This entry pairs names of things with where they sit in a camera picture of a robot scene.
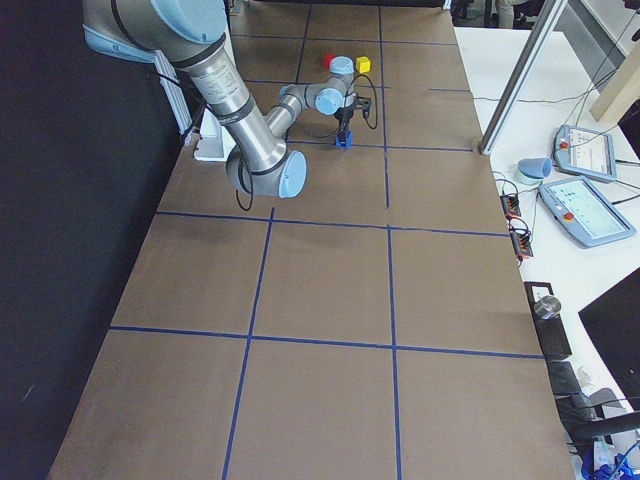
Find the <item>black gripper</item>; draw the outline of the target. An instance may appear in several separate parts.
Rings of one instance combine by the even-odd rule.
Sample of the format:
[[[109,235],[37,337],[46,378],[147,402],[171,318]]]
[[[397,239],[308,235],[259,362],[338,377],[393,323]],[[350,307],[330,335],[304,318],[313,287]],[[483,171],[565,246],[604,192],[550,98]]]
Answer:
[[[353,115],[354,107],[352,105],[341,107],[336,111],[336,120],[338,121],[339,127],[336,134],[337,142],[351,142],[351,130],[349,125]]]

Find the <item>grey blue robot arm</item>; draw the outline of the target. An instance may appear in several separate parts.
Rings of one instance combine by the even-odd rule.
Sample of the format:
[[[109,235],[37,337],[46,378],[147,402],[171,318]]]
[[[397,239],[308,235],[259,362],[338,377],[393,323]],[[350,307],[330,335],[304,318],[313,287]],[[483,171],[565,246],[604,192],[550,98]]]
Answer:
[[[96,52],[143,62],[163,53],[186,73],[236,146],[226,161],[234,187],[249,195],[292,198],[305,184],[305,156],[287,147],[285,133],[306,109],[348,119],[357,105],[353,61],[331,60],[323,83],[282,88],[262,114],[225,49],[227,16],[221,1],[85,1],[86,43]]]

